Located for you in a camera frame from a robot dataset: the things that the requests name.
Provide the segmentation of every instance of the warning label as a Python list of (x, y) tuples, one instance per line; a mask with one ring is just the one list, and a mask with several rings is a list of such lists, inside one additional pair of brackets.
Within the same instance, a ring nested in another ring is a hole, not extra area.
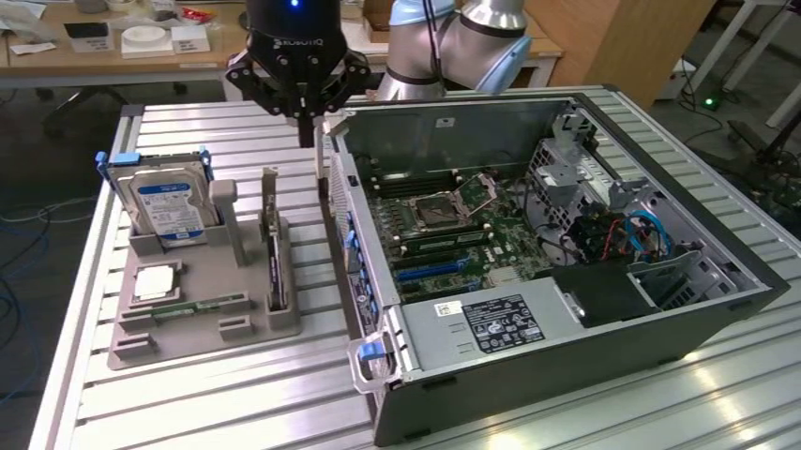
[(545, 338), (519, 294), (463, 305), (461, 312), (483, 353)]

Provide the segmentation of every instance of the blue pcie slot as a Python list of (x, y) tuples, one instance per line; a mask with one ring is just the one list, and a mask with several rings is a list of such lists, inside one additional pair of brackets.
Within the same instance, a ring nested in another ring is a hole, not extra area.
[(432, 265), (420, 269), (407, 270), (395, 275), (397, 281), (409, 281), (412, 279), (436, 277), (437, 275), (455, 274), (464, 270), (469, 258), (464, 258), (456, 262), (448, 262), (445, 264)]

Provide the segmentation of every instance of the aluminum table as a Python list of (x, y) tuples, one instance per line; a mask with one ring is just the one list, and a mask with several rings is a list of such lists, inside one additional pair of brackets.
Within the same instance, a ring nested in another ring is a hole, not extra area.
[[(622, 94), (599, 86), (582, 90), (791, 289), (680, 361), (391, 449), (796, 446), (801, 244)], [(608, 139), (599, 136), (599, 142), (598, 152), (620, 176), (636, 176), (634, 163)], [(210, 151), (216, 178), (236, 180), (241, 218), (260, 205), (258, 168), (278, 168), (277, 206), (290, 223), (302, 333), (109, 370), (130, 222), (104, 186), (30, 449), (372, 448), (367, 402), (351, 387), (345, 359), (345, 322), (316, 194), (316, 152), (294, 148), (293, 129), (241, 102), (146, 107), (121, 118), (112, 151), (158, 154), (192, 151), (200, 144)]]

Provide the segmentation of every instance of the paper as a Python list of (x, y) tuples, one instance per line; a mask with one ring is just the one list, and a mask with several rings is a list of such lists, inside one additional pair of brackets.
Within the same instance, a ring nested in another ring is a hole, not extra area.
[[(45, 13), (45, 5), (38, 5), (30, 2), (10, 2), (7, 0), (0, 0), (0, 8), (5, 7), (22, 7), (29, 13), (35, 16), (35, 19), (41, 19), (41, 15)], [(0, 12), (0, 30), (10, 30), (9, 25), (2, 20), (2, 13)]]
[(11, 46), (9, 46), (9, 48), (14, 54), (27, 54), (27, 53), (38, 53), (45, 50), (52, 50), (52, 49), (54, 49), (54, 45), (52, 45), (48, 42), (45, 44), (11, 45)]

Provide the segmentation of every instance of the hard drive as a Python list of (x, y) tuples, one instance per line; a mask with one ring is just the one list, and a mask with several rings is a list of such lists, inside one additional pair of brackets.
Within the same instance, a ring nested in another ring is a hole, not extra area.
[(154, 234), (161, 247), (206, 242), (204, 230), (218, 225), (209, 199), (208, 152), (142, 157), (120, 154), (97, 169), (109, 179), (136, 234)]

